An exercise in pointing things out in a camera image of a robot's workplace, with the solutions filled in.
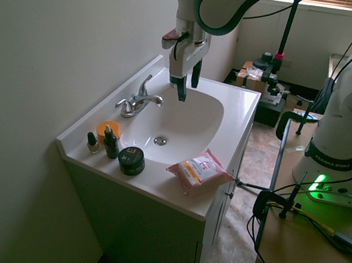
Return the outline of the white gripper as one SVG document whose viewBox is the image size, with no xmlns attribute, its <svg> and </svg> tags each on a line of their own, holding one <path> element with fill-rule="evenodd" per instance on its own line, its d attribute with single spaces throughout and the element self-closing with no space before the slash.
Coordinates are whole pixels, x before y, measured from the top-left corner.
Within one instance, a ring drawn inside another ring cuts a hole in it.
<svg viewBox="0 0 352 263">
<path fill-rule="evenodd" d="M 170 49 L 169 74 L 170 84 L 177 89 L 179 101 L 185 102 L 187 95 L 186 75 L 192 70 L 191 87 L 197 88 L 201 68 L 202 58 L 209 51 L 208 38 L 201 44 L 196 45 L 192 40 L 184 40 L 178 43 L 177 50 L 174 43 L 163 44 L 164 49 Z"/>
</svg>

